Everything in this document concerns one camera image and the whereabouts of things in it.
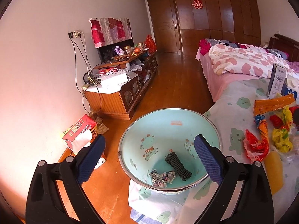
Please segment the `red bag on cabinet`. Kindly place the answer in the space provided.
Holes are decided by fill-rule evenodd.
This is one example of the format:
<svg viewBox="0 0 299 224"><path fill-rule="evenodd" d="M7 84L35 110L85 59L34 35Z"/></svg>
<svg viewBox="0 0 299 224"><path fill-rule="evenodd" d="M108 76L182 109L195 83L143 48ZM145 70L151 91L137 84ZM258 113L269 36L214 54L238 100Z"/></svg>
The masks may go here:
<svg viewBox="0 0 299 224"><path fill-rule="evenodd" d="M151 35L148 35L145 39L146 48L149 49L149 53L152 54L157 51L157 45Z"/></svg>

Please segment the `plaid cloth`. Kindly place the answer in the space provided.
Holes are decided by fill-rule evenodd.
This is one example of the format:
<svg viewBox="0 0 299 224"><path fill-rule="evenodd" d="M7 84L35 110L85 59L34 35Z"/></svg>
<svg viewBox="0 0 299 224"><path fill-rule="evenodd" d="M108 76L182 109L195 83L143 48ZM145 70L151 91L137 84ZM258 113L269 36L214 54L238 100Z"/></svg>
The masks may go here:
<svg viewBox="0 0 299 224"><path fill-rule="evenodd" d="M176 172L172 170L164 173L158 173L156 170L153 170L149 173L149 176L151 177L153 186L166 188L168 185L171 185L176 178Z"/></svg>

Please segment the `white box on cabinet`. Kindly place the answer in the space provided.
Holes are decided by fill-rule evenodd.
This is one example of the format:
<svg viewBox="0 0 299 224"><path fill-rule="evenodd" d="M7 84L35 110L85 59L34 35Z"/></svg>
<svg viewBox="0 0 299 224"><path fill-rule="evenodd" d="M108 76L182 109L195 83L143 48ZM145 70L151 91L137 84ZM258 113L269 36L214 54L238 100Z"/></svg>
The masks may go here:
<svg viewBox="0 0 299 224"><path fill-rule="evenodd" d="M96 79L99 80L102 87L112 87L126 83L129 80L124 70L118 70L109 75L100 75Z"/></svg>

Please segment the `red double happiness decal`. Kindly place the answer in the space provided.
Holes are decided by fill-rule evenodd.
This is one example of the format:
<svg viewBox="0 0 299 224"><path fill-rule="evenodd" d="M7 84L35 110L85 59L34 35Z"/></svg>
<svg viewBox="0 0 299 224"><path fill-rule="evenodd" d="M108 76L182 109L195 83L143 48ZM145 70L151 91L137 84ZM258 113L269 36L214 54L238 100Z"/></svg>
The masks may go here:
<svg viewBox="0 0 299 224"><path fill-rule="evenodd" d="M193 0L192 6L196 10L202 10L202 9L204 9L204 5L203 5L203 1L202 0Z"/></svg>

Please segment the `television with cloth cover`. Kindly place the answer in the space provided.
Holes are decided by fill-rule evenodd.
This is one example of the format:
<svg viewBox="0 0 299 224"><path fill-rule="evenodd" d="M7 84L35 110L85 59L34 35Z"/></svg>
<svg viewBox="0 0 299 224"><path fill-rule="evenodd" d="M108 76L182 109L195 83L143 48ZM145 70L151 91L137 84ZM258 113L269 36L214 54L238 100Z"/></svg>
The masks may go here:
<svg viewBox="0 0 299 224"><path fill-rule="evenodd" d="M114 51L118 46L133 47L133 37L128 18L90 18L91 37L101 62L117 55Z"/></svg>

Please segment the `light blue trash bin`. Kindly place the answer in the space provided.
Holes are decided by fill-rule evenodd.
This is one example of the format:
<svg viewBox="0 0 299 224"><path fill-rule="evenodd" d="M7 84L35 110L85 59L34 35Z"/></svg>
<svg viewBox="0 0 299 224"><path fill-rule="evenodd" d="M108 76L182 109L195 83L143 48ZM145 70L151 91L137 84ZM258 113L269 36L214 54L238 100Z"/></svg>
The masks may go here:
<svg viewBox="0 0 299 224"><path fill-rule="evenodd" d="M142 187L160 193L176 194L195 187L208 174L194 148L195 137L202 134L212 147L223 148L221 136L210 119L192 110L160 109L135 120L123 133L119 148L119 162L127 176ZM150 173L165 173L173 167L165 157L174 152L192 173L183 181L176 176L166 187L156 187Z"/></svg>

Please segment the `orange muffin wrapper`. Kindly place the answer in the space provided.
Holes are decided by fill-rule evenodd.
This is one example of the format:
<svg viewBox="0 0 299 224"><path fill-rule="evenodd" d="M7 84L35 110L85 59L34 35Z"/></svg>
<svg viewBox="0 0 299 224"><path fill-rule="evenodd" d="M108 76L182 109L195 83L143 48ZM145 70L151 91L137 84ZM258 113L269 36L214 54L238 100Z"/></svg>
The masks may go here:
<svg viewBox="0 0 299 224"><path fill-rule="evenodd" d="M295 102L293 95L286 95L273 99L255 100L253 107L253 115L262 115L270 111L282 109Z"/></svg>

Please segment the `yellow sponge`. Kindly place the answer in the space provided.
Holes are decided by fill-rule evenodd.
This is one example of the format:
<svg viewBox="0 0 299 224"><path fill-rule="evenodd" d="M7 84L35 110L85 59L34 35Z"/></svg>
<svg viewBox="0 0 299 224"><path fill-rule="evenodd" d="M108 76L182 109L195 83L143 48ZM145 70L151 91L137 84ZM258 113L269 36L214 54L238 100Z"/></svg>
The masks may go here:
<svg viewBox="0 0 299 224"><path fill-rule="evenodd" d="M277 152L270 152L264 159L271 193L274 195L283 187L283 166Z"/></svg>

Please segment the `red snack wrapper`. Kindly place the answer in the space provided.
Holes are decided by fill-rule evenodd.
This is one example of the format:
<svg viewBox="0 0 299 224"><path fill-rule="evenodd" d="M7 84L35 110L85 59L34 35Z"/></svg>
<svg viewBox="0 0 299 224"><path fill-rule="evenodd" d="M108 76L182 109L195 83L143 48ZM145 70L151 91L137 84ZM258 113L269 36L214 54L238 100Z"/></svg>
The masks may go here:
<svg viewBox="0 0 299 224"><path fill-rule="evenodd" d="M248 129L245 131L245 139L243 141L246 157L254 163L262 162L269 153L269 137L261 131L261 139L252 134Z"/></svg>

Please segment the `yellow plastic bag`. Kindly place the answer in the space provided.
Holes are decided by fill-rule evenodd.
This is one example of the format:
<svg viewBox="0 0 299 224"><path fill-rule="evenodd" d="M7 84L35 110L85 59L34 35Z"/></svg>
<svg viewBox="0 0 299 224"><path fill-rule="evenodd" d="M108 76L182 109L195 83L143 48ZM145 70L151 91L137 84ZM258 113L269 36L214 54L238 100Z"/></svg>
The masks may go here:
<svg viewBox="0 0 299 224"><path fill-rule="evenodd" d="M282 126L272 131L272 140L277 150L287 153L293 150L292 142L289 139L289 133L292 126L292 113L288 106L280 110L278 116L281 116Z"/></svg>

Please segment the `blue Look carton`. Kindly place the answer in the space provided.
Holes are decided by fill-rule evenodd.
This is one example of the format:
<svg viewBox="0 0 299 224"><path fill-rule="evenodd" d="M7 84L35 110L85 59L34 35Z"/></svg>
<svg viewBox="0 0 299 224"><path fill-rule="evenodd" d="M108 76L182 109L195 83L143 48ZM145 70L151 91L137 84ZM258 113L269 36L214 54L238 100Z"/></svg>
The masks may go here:
<svg viewBox="0 0 299 224"><path fill-rule="evenodd" d="M283 87L281 90L281 95L293 95L295 102L299 103L299 88L298 88L298 79L290 75L284 80Z"/></svg>

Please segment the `red knitted cloth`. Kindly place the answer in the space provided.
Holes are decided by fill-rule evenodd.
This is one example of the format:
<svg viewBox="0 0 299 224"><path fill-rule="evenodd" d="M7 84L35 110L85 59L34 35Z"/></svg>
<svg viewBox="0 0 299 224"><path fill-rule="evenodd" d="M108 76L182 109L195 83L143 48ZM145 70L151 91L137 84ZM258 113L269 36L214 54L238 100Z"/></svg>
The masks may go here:
<svg viewBox="0 0 299 224"><path fill-rule="evenodd" d="M292 115L292 122L295 124L296 128L298 129L298 106L290 107L286 111L286 116L289 116L289 113ZM270 116L270 122L272 123L274 128L281 128L283 125L285 125L284 121L287 119L283 119L283 116L278 115L272 115Z"/></svg>

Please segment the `red tissue box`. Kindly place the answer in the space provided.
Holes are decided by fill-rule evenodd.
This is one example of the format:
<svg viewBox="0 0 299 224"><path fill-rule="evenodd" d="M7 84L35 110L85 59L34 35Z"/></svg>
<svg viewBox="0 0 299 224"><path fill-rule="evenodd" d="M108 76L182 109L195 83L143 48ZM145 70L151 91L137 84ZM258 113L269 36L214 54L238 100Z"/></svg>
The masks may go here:
<svg viewBox="0 0 299 224"><path fill-rule="evenodd" d="M103 124L102 118L97 117L94 120L85 114L64 131L61 137L66 147L76 155L83 147L90 146L98 135L103 135L107 131L108 127Z"/></svg>

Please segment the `wooden door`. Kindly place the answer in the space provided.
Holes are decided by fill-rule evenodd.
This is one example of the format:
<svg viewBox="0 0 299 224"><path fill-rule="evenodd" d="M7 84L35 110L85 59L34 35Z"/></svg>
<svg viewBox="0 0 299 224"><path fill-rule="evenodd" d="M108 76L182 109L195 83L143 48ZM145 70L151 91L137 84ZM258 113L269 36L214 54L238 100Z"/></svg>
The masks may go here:
<svg viewBox="0 0 299 224"><path fill-rule="evenodd" d="M159 53L181 52L175 0L147 0Z"/></svg>

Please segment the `wall power socket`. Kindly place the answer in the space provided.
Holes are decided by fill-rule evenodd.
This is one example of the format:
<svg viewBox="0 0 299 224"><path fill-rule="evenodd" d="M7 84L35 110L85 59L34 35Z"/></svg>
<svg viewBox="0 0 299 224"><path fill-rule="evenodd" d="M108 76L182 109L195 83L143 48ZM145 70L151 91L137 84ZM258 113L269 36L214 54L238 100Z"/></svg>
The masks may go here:
<svg viewBox="0 0 299 224"><path fill-rule="evenodd" d="M81 37L81 33L82 32L80 30L74 30L73 32L69 32L68 36L70 39L78 38L78 37Z"/></svg>

